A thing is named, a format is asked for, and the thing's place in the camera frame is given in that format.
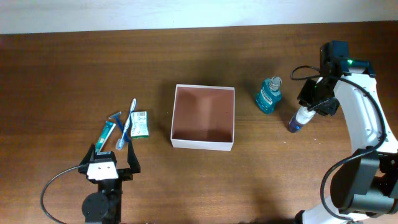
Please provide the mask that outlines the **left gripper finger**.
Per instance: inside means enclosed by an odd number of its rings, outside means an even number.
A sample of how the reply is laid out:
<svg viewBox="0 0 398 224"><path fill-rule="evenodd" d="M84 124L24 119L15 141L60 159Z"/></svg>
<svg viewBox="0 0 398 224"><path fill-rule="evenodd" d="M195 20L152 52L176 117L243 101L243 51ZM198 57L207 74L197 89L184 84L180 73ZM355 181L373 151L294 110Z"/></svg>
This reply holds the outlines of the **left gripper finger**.
<svg viewBox="0 0 398 224"><path fill-rule="evenodd" d="M95 145L91 144L88 152L86 153L86 155L81 160L80 165L84 165L84 164L89 163L94 152L95 152Z"/></svg>
<svg viewBox="0 0 398 224"><path fill-rule="evenodd" d="M131 172L140 172L141 165L136 157L134 152L134 147L132 145L132 141L128 142L128 151L127 151L127 163L130 166Z"/></svg>

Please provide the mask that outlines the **blue white toothbrush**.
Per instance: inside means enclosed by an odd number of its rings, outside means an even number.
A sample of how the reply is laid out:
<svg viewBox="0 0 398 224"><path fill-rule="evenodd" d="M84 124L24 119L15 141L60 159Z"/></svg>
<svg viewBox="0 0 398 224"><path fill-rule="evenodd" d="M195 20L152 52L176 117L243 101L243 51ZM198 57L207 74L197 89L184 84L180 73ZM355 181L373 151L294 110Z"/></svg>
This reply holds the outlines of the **blue white toothbrush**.
<svg viewBox="0 0 398 224"><path fill-rule="evenodd" d="M130 126L130 123L131 123L131 113L134 111L134 109L136 107L136 103L137 103L137 100L134 98L132 100L132 103L131 103L131 106L130 106L129 115L127 117L126 122L124 123L124 130L125 131L128 131L128 129L129 129L129 126ZM122 136L118 139L115 148L117 150L121 150L123 148L125 142L127 142L127 141L125 141L123 139L123 134L122 134Z"/></svg>

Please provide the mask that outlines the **white spray bottle blue base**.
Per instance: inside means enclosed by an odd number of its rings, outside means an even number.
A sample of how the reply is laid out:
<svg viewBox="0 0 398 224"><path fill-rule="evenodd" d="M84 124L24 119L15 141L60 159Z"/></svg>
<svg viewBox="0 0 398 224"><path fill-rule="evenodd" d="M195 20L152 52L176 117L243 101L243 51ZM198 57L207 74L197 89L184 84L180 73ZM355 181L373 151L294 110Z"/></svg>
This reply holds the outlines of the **white spray bottle blue base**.
<svg viewBox="0 0 398 224"><path fill-rule="evenodd" d="M298 111L293 115L288 124L288 130L291 133L300 131L314 116L314 110L309 110L305 106L301 106Z"/></svg>

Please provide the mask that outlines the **green white soap packet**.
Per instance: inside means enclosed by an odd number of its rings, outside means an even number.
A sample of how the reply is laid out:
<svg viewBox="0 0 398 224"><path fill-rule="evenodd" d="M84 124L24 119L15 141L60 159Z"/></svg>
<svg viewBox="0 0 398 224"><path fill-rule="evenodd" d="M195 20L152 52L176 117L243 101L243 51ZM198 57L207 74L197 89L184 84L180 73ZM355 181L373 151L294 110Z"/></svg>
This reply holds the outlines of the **green white soap packet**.
<svg viewBox="0 0 398 224"><path fill-rule="evenodd" d="M148 114L146 111L138 111L131 113L131 138L148 138Z"/></svg>

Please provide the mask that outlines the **blue disposable razor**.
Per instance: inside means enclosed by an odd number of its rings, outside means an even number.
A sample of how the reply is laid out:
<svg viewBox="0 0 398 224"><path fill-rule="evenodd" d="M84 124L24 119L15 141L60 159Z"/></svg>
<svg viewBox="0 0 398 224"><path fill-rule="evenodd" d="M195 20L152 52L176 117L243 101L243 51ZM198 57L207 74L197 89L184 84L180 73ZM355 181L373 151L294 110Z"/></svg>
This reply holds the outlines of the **blue disposable razor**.
<svg viewBox="0 0 398 224"><path fill-rule="evenodd" d="M119 127L120 131L123 134L123 139L127 142L130 141L129 137L127 136L127 131L124 130L124 125L122 124L121 120L119 119L119 116L121 115L121 112L117 112L115 114L112 114L111 116L109 116L109 119L115 119L116 120L116 124Z"/></svg>

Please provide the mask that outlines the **teal mouthwash bottle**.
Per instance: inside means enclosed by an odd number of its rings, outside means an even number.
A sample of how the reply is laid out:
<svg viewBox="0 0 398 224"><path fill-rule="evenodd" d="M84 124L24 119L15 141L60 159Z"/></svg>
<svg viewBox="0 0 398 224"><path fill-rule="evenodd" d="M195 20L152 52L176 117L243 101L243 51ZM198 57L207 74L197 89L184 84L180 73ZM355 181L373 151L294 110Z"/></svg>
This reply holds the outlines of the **teal mouthwash bottle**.
<svg viewBox="0 0 398 224"><path fill-rule="evenodd" d="M280 77L267 78L262 82L261 90L256 95L256 104L265 114L273 113L276 104L282 99Z"/></svg>

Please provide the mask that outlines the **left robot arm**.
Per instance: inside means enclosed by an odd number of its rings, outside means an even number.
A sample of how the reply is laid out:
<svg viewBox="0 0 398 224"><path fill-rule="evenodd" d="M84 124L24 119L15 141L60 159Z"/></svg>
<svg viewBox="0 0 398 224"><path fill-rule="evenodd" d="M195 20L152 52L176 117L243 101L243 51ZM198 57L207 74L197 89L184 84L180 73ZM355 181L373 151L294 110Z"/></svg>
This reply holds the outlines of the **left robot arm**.
<svg viewBox="0 0 398 224"><path fill-rule="evenodd" d="M95 145L90 146L80 162L78 172L84 174L92 184L96 184L98 189L89 194L82 203L85 223L121 223L123 182L132 181L133 175L141 171L131 141L128 142L127 163L128 168L118 169L113 151L96 152Z"/></svg>

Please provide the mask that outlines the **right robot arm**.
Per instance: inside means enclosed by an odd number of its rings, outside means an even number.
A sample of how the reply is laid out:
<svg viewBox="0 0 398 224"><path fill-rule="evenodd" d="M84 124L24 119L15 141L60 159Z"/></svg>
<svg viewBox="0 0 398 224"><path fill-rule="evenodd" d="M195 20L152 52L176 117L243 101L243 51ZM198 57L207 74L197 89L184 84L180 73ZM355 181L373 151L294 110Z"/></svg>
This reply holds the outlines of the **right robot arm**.
<svg viewBox="0 0 398 224"><path fill-rule="evenodd" d="M296 133L315 114L343 110L351 155L322 178L321 203L296 214L295 223L361 223L397 213L397 139L380 104L370 61L349 56L347 42L332 40L320 49L318 75L305 77L301 107L289 121Z"/></svg>

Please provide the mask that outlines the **green white toothpaste tube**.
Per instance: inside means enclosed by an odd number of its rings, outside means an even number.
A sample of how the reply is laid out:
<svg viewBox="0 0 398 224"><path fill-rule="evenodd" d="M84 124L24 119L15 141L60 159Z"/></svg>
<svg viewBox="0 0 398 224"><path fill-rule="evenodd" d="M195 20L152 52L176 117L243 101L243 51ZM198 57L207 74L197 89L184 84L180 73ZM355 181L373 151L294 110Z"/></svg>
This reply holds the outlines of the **green white toothpaste tube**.
<svg viewBox="0 0 398 224"><path fill-rule="evenodd" d="M107 139L109 138L115 127L116 127L115 123L110 121L105 122L101 135L97 140L97 143L95 144L95 152L100 152L102 150L105 142L107 141Z"/></svg>

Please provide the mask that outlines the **white cardboard box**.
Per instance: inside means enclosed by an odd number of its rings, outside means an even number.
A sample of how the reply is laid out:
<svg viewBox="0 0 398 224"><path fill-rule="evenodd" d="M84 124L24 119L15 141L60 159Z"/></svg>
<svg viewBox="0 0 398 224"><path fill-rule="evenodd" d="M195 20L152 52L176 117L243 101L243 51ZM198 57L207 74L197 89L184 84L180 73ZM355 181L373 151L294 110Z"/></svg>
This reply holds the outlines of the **white cardboard box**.
<svg viewBox="0 0 398 224"><path fill-rule="evenodd" d="M174 148L230 151L235 88L177 84L170 130Z"/></svg>

